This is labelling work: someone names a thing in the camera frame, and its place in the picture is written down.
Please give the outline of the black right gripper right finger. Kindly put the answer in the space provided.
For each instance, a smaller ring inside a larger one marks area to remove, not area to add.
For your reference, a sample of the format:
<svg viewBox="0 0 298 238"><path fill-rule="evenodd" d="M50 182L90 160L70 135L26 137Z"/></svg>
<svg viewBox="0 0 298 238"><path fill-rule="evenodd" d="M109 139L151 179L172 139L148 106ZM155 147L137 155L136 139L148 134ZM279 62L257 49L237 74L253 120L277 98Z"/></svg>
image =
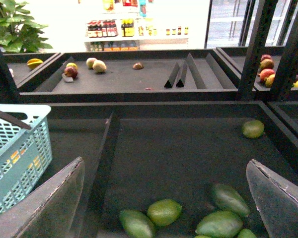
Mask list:
<svg viewBox="0 0 298 238"><path fill-rule="evenodd" d="M269 237L298 238L298 186L256 160L246 178Z"/></svg>

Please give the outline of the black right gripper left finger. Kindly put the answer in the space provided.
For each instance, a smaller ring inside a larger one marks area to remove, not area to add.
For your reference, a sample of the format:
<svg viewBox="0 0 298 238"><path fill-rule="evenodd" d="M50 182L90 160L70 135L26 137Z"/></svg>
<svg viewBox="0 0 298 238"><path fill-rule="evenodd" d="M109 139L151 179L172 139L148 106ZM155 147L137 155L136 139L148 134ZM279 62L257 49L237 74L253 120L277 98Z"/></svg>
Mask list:
<svg viewBox="0 0 298 238"><path fill-rule="evenodd" d="M85 166L74 159L0 215L0 238L65 238L81 197Z"/></svg>

